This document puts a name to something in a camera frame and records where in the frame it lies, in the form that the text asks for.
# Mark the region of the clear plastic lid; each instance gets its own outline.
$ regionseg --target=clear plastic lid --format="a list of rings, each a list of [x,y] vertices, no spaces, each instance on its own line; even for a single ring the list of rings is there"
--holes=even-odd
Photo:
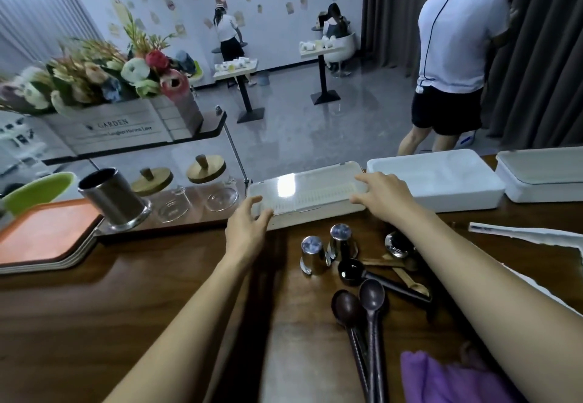
[[[525,184],[583,183],[583,147],[502,151],[496,158]]]
[[[255,214],[266,208],[273,208],[275,215],[309,211],[347,201],[353,193],[366,193],[366,184],[354,179],[362,172],[357,162],[345,162],[254,183],[249,186],[248,195],[263,196],[254,205]]]

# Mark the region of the white curtain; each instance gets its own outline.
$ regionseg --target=white curtain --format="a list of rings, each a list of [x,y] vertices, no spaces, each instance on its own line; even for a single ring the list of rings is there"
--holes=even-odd
[[[78,0],[0,0],[0,73],[57,56],[58,41],[73,36],[101,39]]]

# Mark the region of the black shorts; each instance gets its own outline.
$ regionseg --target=black shorts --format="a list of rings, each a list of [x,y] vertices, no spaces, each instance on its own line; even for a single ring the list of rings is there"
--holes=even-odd
[[[413,98],[413,125],[432,128],[442,136],[478,130],[482,127],[482,90],[445,93],[435,87],[423,87],[423,93],[415,93]]]
[[[245,52],[243,52],[243,48],[241,47],[241,43],[235,37],[223,41],[220,44],[220,52],[223,55],[224,61],[232,61],[237,59],[241,56],[245,56]]]

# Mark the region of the flower arrangement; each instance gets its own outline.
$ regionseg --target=flower arrangement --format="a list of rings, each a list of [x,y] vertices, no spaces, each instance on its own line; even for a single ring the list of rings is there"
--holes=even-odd
[[[126,54],[110,42],[73,38],[60,44],[59,58],[1,82],[0,110],[32,115],[56,111],[67,116],[139,97],[164,94],[172,99],[176,92],[184,93],[184,86],[188,89],[184,74],[196,72],[190,56],[180,51],[179,61],[162,53],[175,33],[165,38],[147,35],[131,14],[124,30],[130,39]]]

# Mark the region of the purple cloth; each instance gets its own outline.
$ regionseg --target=purple cloth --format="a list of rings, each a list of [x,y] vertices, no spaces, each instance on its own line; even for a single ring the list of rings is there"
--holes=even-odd
[[[493,372],[460,364],[443,366],[423,351],[401,353],[401,377],[407,403],[520,401],[513,397],[515,391]]]

